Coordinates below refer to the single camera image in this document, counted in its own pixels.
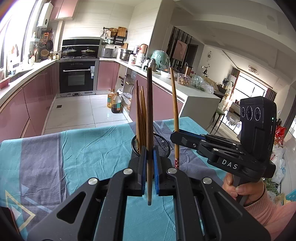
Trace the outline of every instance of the human hand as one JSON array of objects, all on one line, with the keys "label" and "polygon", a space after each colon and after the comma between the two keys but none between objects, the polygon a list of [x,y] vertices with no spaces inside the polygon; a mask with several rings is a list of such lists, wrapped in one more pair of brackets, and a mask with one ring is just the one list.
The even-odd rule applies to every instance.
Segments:
[{"label": "human hand", "polygon": [[250,204],[254,201],[257,201],[263,195],[265,189],[262,179],[260,179],[260,181],[257,183],[245,183],[239,185],[238,187],[233,186],[232,183],[232,174],[227,173],[224,178],[222,188],[235,200],[237,199],[238,195],[249,195],[245,204]]}]

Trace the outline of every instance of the oil bottle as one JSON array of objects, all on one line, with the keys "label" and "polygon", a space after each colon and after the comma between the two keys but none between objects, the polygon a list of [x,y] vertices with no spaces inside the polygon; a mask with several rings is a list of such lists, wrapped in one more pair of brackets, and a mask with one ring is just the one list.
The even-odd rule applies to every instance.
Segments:
[{"label": "oil bottle", "polygon": [[113,99],[112,99],[111,111],[113,113],[119,113],[120,107],[121,107],[121,97],[119,96],[119,93],[116,92],[116,94],[113,96]]},{"label": "oil bottle", "polygon": [[107,98],[107,107],[108,108],[111,108],[112,107],[112,98],[115,95],[115,90],[114,89],[111,89],[109,91],[110,92],[109,92],[108,98]]}]

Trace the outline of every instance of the pink sweater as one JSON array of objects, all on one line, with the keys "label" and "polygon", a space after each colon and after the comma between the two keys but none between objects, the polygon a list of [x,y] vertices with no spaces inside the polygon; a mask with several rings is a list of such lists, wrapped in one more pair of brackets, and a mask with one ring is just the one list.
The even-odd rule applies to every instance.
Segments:
[{"label": "pink sweater", "polygon": [[257,202],[245,209],[268,230],[271,240],[275,240],[295,214],[296,202],[290,202],[284,206],[275,205],[265,190],[264,195]]}]

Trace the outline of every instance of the oven handle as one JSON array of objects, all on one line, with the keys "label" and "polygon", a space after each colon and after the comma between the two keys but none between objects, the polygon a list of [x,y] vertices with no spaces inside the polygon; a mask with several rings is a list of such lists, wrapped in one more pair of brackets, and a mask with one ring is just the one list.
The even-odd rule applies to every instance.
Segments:
[{"label": "oven handle", "polygon": [[72,71],[90,71],[91,69],[76,69],[76,70],[63,70],[63,72],[72,72]]}]

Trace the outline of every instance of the pink painting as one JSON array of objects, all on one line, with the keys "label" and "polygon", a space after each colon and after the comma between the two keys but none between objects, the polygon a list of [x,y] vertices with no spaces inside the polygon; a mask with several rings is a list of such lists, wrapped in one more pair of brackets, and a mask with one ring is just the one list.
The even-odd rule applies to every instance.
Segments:
[{"label": "pink painting", "polygon": [[177,40],[176,48],[173,54],[173,58],[182,61],[187,49],[187,44]]}]

